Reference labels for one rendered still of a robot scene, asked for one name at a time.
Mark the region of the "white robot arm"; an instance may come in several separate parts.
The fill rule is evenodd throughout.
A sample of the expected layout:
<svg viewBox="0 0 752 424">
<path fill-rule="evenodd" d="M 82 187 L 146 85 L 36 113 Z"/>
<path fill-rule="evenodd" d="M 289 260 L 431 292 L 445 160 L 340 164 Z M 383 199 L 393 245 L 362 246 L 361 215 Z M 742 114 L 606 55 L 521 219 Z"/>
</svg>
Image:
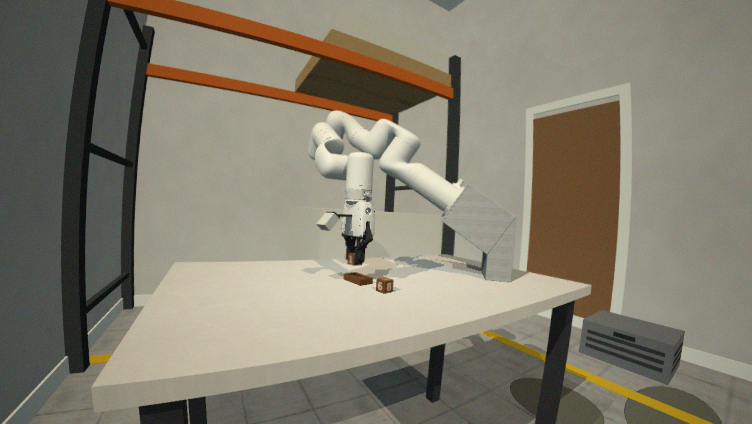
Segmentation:
<svg viewBox="0 0 752 424">
<path fill-rule="evenodd" d="M 362 153 L 341 155 L 344 132 L 349 143 Z M 374 160 L 380 159 L 379 167 L 384 173 L 438 207 L 444 217 L 464 189 L 460 190 L 464 181 L 451 184 L 423 164 L 408 164 L 419 147 L 417 136 L 387 119 L 377 121 L 369 132 L 349 114 L 332 111 L 325 123 L 312 129 L 308 154 L 323 177 L 346 181 L 345 199 L 370 201 Z"/>
</svg>

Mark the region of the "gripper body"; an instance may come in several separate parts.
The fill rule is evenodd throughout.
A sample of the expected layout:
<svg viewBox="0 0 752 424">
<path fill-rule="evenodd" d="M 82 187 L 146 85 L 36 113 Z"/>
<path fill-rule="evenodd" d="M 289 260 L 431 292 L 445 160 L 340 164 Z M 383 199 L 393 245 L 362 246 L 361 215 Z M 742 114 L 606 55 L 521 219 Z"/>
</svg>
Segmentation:
<svg viewBox="0 0 752 424">
<path fill-rule="evenodd" d="M 372 237 L 374 236 L 375 218 L 374 206 L 370 200 L 345 199 L 343 214 L 352 217 L 342 218 L 342 233 L 347 236 L 361 238 L 365 235 L 368 221 Z M 364 233 L 363 233 L 364 232 Z"/>
</svg>

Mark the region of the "brown wooden cube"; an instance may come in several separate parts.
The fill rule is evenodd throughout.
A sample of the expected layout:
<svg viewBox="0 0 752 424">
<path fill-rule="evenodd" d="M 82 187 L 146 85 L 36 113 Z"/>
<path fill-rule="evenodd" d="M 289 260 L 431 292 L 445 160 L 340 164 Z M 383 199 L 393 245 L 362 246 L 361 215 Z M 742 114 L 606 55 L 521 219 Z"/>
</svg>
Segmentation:
<svg viewBox="0 0 752 424">
<path fill-rule="evenodd" d="M 376 291 L 381 293 L 390 293 L 393 292 L 393 279 L 389 278 L 377 278 L 376 280 Z"/>
<path fill-rule="evenodd" d="M 348 264 L 353 265 L 353 266 L 357 266 L 357 265 L 362 265 L 363 264 L 363 262 L 361 262 L 361 263 L 355 263 L 354 262 L 354 258 L 355 258 L 355 253 L 348 253 Z"/>
</svg>

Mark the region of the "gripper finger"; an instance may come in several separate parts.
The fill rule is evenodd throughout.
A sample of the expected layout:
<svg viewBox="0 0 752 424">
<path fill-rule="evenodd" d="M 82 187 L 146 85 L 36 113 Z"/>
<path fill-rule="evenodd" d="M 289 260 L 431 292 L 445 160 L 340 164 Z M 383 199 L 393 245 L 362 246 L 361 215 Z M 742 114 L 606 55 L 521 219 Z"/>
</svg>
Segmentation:
<svg viewBox="0 0 752 424">
<path fill-rule="evenodd" d="M 360 241 L 360 239 L 363 239 Z M 370 226 L 368 221 L 366 222 L 366 230 L 365 235 L 363 237 L 358 238 L 356 237 L 356 244 L 357 248 L 355 248 L 355 263 L 361 263 L 365 261 L 365 248 L 367 248 L 367 245 L 373 240 L 372 233 L 370 230 Z"/>
<path fill-rule="evenodd" d="M 347 249 L 346 249 L 346 260 L 348 260 L 348 253 L 355 253 L 355 248 L 357 248 L 355 246 L 356 237 L 346 236 L 343 233 L 342 233 L 342 236 L 343 236 L 343 238 L 346 241 L 346 246 L 347 246 Z"/>
</svg>

